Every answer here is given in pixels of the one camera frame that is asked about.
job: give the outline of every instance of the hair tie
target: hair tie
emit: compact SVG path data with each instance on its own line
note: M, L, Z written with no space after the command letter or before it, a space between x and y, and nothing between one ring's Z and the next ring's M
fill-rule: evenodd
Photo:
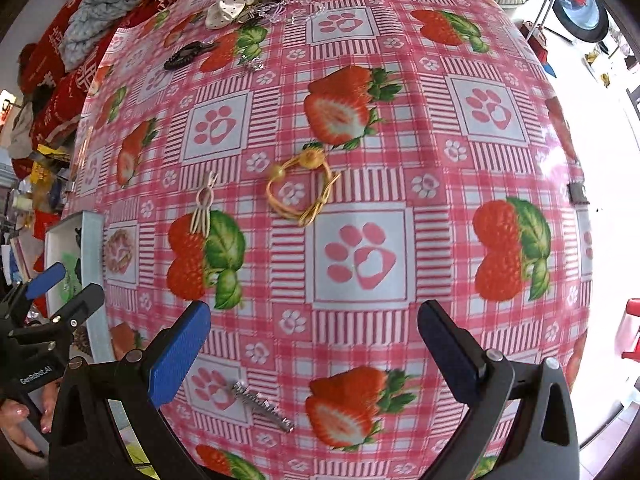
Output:
M322 188L322 193L320 193L316 201L304 211L298 211L285 206L277 200L271 192L271 184L282 180L286 175L286 169L296 164L306 170L315 170L321 166L324 169L324 187ZM271 167L271 175L267 182L267 200L269 205L271 205L280 216L290 220L297 220L300 227L306 227L316 219L316 216L318 216L324 204L329 201L332 186L339 178L340 173L332 173L331 167L327 163L326 156L322 150L318 148L305 148L302 150L302 153L290 158L287 162L275 164Z

